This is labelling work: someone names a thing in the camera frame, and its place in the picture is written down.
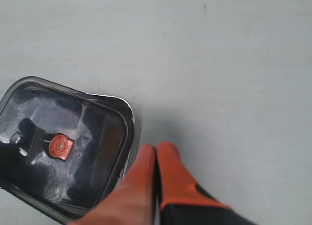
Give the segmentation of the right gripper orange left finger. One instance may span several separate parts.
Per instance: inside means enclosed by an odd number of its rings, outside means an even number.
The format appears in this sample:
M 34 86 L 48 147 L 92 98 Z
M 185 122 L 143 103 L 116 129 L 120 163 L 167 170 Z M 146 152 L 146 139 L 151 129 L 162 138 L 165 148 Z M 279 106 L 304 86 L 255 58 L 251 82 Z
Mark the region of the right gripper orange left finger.
M 72 225 L 152 225 L 155 214 L 156 149 L 145 144 L 105 200 Z

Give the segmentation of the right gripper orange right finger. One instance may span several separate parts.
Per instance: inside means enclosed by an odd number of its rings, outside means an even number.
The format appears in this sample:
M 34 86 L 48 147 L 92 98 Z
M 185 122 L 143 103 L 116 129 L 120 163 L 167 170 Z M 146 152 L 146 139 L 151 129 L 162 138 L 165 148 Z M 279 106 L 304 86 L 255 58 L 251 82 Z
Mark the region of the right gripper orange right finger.
M 251 225 L 252 222 L 211 196 L 187 170 L 177 147 L 157 146 L 162 225 Z

